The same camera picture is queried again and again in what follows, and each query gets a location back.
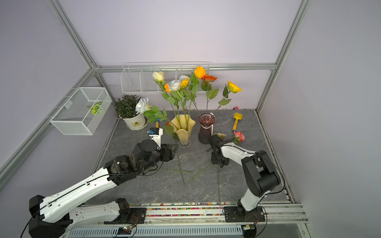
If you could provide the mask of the dark red glass vase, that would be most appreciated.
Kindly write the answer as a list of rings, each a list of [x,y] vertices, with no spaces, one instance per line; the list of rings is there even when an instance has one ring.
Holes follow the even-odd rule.
[[[215,123],[215,115],[213,113],[204,113],[199,116],[200,130],[198,133],[198,140],[202,144],[208,144],[209,139],[213,134],[213,125]]]

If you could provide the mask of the yellow ruffled glass vase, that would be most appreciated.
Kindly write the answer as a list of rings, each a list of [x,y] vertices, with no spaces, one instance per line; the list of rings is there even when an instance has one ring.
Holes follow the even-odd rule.
[[[170,135],[183,147],[187,148],[191,144],[191,132],[196,122],[190,115],[176,115],[169,122]]]

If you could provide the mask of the cream white rose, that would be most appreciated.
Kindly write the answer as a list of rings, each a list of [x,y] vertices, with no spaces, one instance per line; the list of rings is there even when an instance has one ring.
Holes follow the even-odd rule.
[[[165,97],[164,97],[165,96],[164,85],[167,84],[168,82],[165,81],[165,74],[164,74],[164,72],[162,72],[162,71],[156,72],[155,71],[152,76],[154,78],[154,82],[158,85],[159,89],[161,90],[162,97],[165,99]]]

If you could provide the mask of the orange yellow rose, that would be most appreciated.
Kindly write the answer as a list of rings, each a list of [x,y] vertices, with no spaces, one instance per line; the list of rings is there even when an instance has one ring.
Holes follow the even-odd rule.
[[[173,110],[176,113],[177,122],[181,127],[180,113],[179,113],[179,103],[180,103],[180,82],[178,80],[172,80],[171,82],[164,85],[165,99],[171,104]]]

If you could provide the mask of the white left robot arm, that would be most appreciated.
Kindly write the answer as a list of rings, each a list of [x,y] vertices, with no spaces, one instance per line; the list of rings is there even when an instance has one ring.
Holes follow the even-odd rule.
[[[33,238],[61,238],[71,230],[88,225],[137,225],[145,220],[142,208],[131,209],[124,198],[101,205],[83,206],[96,195],[137,176],[160,170],[158,163],[174,159],[178,145],[147,139],[129,155],[118,156],[94,174],[51,196],[36,195],[29,200],[31,219],[25,226]]]

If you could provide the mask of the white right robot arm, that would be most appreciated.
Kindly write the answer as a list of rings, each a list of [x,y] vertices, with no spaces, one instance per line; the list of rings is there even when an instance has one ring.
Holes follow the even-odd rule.
[[[209,139],[211,146],[211,163],[220,167],[230,161],[243,168],[247,190],[236,206],[222,209],[226,223],[258,223],[266,220],[264,207],[260,206],[265,196],[274,194],[273,190],[284,182],[284,177],[274,165],[268,154],[261,151],[250,151],[233,142],[224,141],[213,135]]]

